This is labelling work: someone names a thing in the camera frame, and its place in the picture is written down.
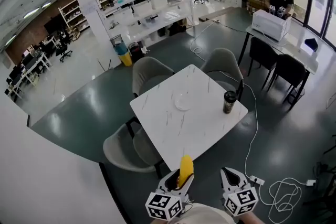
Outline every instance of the gray chair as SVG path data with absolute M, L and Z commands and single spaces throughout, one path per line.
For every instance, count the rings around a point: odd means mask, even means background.
M 139 59 L 133 66 L 132 91 L 136 97 L 139 96 L 141 87 L 150 79 L 156 76 L 171 76 L 174 70 L 164 65 L 153 57 Z
M 240 101 L 244 89 L 244 80 L 243 75 L 237 64 L 236 57 L 230 50 L 225 48 L 215 49 L 210 54 L 210 57 L 202 65 L 201 70 L 204 73 L 221 71 L 223 73 L 227 73 L 236 81 L 238 81 L 239 83 L 238 89 L 236 89 L 230 83 L 226 83 L 224 81 L 217 81 L 217 83 L 227 91 L 237 92 L 238 100 Z
M 140 158 L 133 143 L 134 140 L 132 140 L 127 125 L 123 124 L 113 135 L 104 141 L 104 154 L 109 162 L 121 169 L 138 173 L 155 171 L 153 165 L 148 165 Z

